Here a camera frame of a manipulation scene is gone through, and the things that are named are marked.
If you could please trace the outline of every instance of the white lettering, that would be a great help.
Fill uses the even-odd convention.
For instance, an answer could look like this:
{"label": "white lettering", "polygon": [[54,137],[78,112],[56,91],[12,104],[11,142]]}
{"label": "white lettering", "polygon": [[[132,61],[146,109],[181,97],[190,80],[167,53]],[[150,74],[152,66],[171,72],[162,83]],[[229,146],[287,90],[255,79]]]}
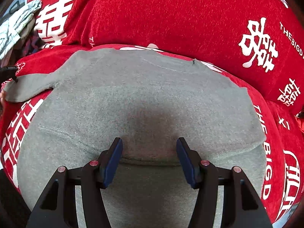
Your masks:
{"label": "white lettering", "polygon": [[263,146],[264,146],[264,150],[265,150],[266,155],[268,155],[268,154],[270,155],[270,153],[271,153],[270,144],[267,143],[267,142],[264,142]]}
{"label": "white lettering", "polygon": [[281,207],[278,213],[276,220],[282,217],[284,214],[288,212],[288,210],[293,205],[300,187],[300,166],[297,160],[297,157],[293,152],[283,150],[286,157],[289,158],[289,162],[287,163],[285,160],[285,184],[284,191],[282,196]]}
{"label": "white lettering", "polygon": [[279,124],[283,124],[283,126],[285,127],[284,119],[283,119],[283,118],[280,118],[280,117],[279,117]]}
{"label": "white lettering", "polygon": [[262,116],[260,113],[257,113],[257,112],[256,112],[256,114],[257,114],[257,116],[259,117],[260,122],[261,122],[261,123],[265,123],[265,122],[262,120],[262,117],[263,117],[263,116]]}
{"label": "white lettering", "polygon": [[253,105],[253,107],[256,108],[256,109],[258,109],[259,112],[261,113],[261,109],[260,109],[260,107],[258,105],[257,106]]}
{"label": "white lettering", "polygon": [[295,84],[295,80],[289,78],[289,81],[290,84],[285,86],[284,91],[279,88],[279,91],[282,94],[278,97],[278,100],[283,102],[286,106],[293,105],[296,98],[301,94],[300,88]]}
{"label": "white lettering", "polygon": [[269,181],[272,178],[272,168],[270,165],[266,166],[265,180]]}
{"label": "white lettering", "polygon": [[263,191],[263,200],[266,200],[270,194],[270,189],[271,189],[271,184],[267,184],[264,186],[264,191]]}
{"label": "white lettering", "polygon": [[264,133],[267,134],[266,125],[261,123],[261,126],[262,126],[262,129],[263,129]]}
{"label": "white lettering", "polygon": [[284,27],[284,34],[286,33],[286,36],[288,37],[288,30],[285,30],[285,27]]}

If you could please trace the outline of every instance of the red cushion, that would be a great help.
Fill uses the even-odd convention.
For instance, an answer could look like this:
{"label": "red cushion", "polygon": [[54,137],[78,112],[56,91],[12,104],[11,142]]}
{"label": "red cushion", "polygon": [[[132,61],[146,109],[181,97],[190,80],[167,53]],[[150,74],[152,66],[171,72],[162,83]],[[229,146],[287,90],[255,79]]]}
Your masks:
{"label": "red cushion", "polygon": [[6,175],[18,191],[20,190],[17,180],[17,160],[22,140],[34,114],[50,92],[51,90],[47,90],[23,104],[7,102],[6,111],[0,120],[3,155],[1,163]]}
{"label": "red cushion", "polygon": [[[304,103],[300,94],[304,32],[281,0],[42,2],[36,29],[53,45],[123,43],[147,47],[153,43],[164,51],[225,69],[255,87],[265,99],[289,105],[293,114]],[[294,87],[285,92],[289,79],[295,80],[299,91]]]}
{"label": "red cushion", "polygon": [[304,141],[302,132],[292,116],[284,106],[267,101],[275,119],[285,153],[285,195],[278,218],[284,215],[292,204],[301,200],[304,191]]}

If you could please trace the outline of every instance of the gray fabric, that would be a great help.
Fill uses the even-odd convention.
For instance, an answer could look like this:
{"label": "gray fabric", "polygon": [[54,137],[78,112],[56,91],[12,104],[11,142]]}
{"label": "gray fabric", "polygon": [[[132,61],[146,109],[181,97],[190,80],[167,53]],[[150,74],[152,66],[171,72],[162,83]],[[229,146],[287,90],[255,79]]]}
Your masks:
{"label": "gray fabric", "polygon": [[[124,141],[122,164],[103,194],[113,227],[187,225],[196,192],[176,166],[180,136],[217,166],[240,165],[261,192],[265,135],[247,90],[199,61],[148,50],[78,51],[52,74],[18,79],[6,85],[8,101],[54,88],[18,158],[19,187],[31,209],[58,166],[83,166],[115,137]],[[81,212],[78,194],[77,204]]]}

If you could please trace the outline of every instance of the gray cloth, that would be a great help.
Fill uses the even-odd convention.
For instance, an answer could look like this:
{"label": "gray cloth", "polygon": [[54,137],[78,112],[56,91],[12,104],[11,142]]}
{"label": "gray cloth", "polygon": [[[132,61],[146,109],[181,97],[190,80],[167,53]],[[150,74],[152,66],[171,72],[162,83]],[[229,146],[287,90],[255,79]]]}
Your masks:
{"label": "gray cloth", "polygon": [[[154,51],[78,51],[48,75],[18,77],[7,100],[25,101],[53,87],[20,148],[17,175],[33,208],[60,166],[81,167],[121,137],[114,182],[103,191],[112,227],[185,227],[197,192],[186,183],[176,140],[220,167],[241,166],[257,192],[265,173],[265,135],[245,88],[199,61]],[[85,227],[80,192],[79,227]],[[220,206],[214,227],[220,224]]]}
{"label": "gray cloth", "polygon": [[40,0],[33,0],[16,11],[0,26],[0,59],[9,52],[20,39],[22,29],[34,17],[34,13],[41,8]]}
{"label": "gray cloth", "polygon": [[20,55],[22,54],[22,46],[26,42],[31,30],[35,25],[35,18],[33,17],[30,22],[22,29],[19,36],[20,39],[18,42],[10,49],[10,51],[5,55],[5,57],[1,60],[1,67],[5,66],[14,66],[17,60],[20,59]]}

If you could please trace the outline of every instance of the red fabric cover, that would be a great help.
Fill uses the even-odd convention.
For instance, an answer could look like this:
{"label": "red fabric cover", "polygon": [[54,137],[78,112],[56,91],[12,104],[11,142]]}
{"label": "red fabric cover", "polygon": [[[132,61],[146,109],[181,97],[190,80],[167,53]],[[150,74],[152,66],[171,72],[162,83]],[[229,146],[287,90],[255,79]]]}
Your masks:
{"label": "red fabric cover", "polygon": [[[91,49],[97,50],[100,48],[115,48],[117,50],[143,50],[144,47],[140,46],[133,46],[133,45],[101,45],[97,46]],[[43,58],[44,54],[47,54],[49,57],[46,59],[49,61],[47,63],[52,63],[53,55],[56,57],[56,52],[60,52],[62,49],[65,49],[65,46],[56,46],[53,49],[44,49],[41,52],[41,58]],[[155,50],[159,54],[167,55],[170,57],[176,57],[179,59],[184,60],[192,60],[192,58],[188,58],[185,56],[175,55],[171,53],[161,52],[157,49],[149,48],[150,50]],[[18,72],[18,76],[23,74],[29,74],[31,73],[31,65],[36,64],[36,58],[35,55],[28,56],[26,64],[24,65],[24,68],[27,67],[27,71],[20,70]],[[256,112],[260,118],[262,128],[266,134],[266,142],[264,143],[264,149],[266,152],[266,157],[269,159],[266,166],[266,174],[264,179],[264,185],[262,189],[262,202],[263,205],[266,207],[266,211],[270,217],[270,220],[272,223],[276,220],[276,217],[278,215],[281,200],[282,200],[282,193],[284,189],[284,175],[285,175],[285,168],[284,168],[284,153],[283,153],[283,144],[281,142],[280,135],[278,133],[278,129],[276,127],[276,124],[274,122],[273,116],[263,99],[262,95],[253,87],[251,87],[246,82],[236,78],[235,76],[227,73],[226,71],[223,71],[222,69],[213,66],[210,63],[202,62],[206,66],[208,66],[210,69],[217,71],[218,73],[230,78],[235,84],[237,84],[240,87],[246,87],[248,90],[248,94],[255,106]],[[58,68],[63,64],[61,62],[60,64],[57,63],[54,68]],[[45,69],[43,68],[43,64],[40,68],[33,68],[35,69],[35,73],[47,73]],[[25,135],[25,132],[30,124],[31,119],[33,118],[33,115],[35,114],[37,108],[40,106],[40,104],[43,102],[43,100],[47,97],[47,95],[50,93],[50,90],[47,90],[44,93],[41,93],[37,95],[36,97],[32,98],[28,102],[24,103],[24,105],[20,108],[22,104],[12,104],[7,103],[7,109],[4,113],[4,117],[2,121],[0,120],[0,128],[1,131],[6,131],[6,134],[1,134],[2,141],[4,143],[2,144],[2,151],[4,155],[9,155],[9,157],[6,157],[4,167],[6,169],[7,175],[10,177],[13,184],[18,188],[18,181],[17,181],[17,173],[16,173],[16,163],[18,159],[19,149],[22,143],[22,139]],[[8,141],[10,141],[11,145],[14,143],[14,138],[17,139],[17,146],[10,147]]]}
{"label": "red fabric cover", "polygon": [[[164,51],[211,62],[255,87],[267,100],[279,104],[292,98],[292,105],[286,104],[293,114],[304,103],[304,94],[300,94],[304,85],[304,32],[281,0],[42,2],[36,29],[52,45],[80,43],[93,47],[122,43],[147,47],[153,43]],[[263,20],[264,32],[259,33]],[[258,23],[250,27],[257,35],[252,36],[251,46],[259,39],[261,45],[246,50],[243,44],[242,51],[243,36],[251,35],[249,21]],[[256,56],[252,66],[244,68],[255,52],[261,57],[260,65]],[[295,81],[299,91],[294,87],[285,93],[289,79]],[[280,97],[279,89],[285,97]]]}
{"label": "red fabric cover", "polygon": [[279,217],[284,215],[292,204],[301,200],[304,191],[304,141],[302,132],[294,116],[284,106],[267,101],[275,119],[285,153],[285,196],[282,197],[282,206]]}

